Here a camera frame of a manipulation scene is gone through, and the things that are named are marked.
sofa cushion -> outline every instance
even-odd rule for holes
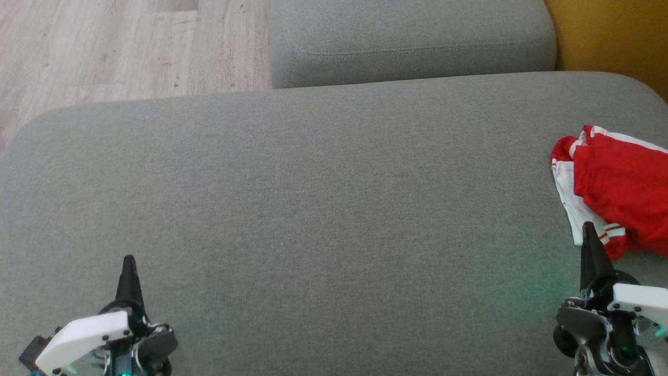
[[[550,151],[585,123],[668,146],[623,76],[549,72],[54,110],[0,162],[0,362],[137,258],[185,375],[564,375],[579,249]],[[668,285],[668,262],[618,267]]]
[[[275,88],[553,70],[542,0],[280,0]]]

yellow wall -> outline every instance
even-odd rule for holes
[[[668,0],[546,0],[560,70],[634,77],[668,101]]]

red and white garment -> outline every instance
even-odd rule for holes
[[[611,258],[627,249],[668,256],[668,150],[586,125],[554,146],[552,174],[576,245],[591,221]]]

white stripe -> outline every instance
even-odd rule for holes
[[[552,174],[554,176],[554,184],[556,191],[559,192],[559,197],[564,205],[568,221],[570,222],[570,230],[573,235],[573,243],[576,246],[582,245],[582,225],[586,221],[594,223],[596,232],[599,236],[605,234],[605,226],[607,223],[603,218],[599,217],[589,207],[587,207],[582,200],[582,197],[576,196],[573,193],[574,163],[572,161],[556,161],[552,165]]]
[[[576,141],[574,141],[571,144],[570,148],[568,148],[568,155],[570,155],[570,157],[573,158],[573,155],[575,154],[575,148],[583,146],[583,145],[587,145],[586,141],[587,140],[585,139],[585,134],[584,134],[584,132],[582,132],[580,138],[577,139]]]
[[[608,233],[608,236],[610,238],[613,237],[613,236],[624,236],[624,235],[626,235],[626,229],[622,227],[622,228],[618,228],[618,229],[608,231],[607,233]]]

sofa seam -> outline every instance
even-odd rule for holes
[[[402,54],[415,54],[419,52],[434,52],[438,50],[468,50],[468,49],[480,49],[480,50],[493,50],[495,48],[518,48],[522,45],[529,45],[536,43],[550,34],[552,28],[546,27],[543,31],[543,34],[540,37],[534,38],[530,41],[523,41],[518,43],[497,43],[497,44],[471,44],[471,45],[428,45],[419,48],[386,48],[378,50],[361,50],[361,51],[343,51],[343,52],[312,52],[309,50],[304,50],[300,48],[292,37],[288,34],[287,30],[281,25],[281,30],[283,35],[292,45],[293,49],[301,55],[307,56],[313,59],[347,59],[347,58],[363,58],[366,56],[385,56],[385,55],[402,55]]]

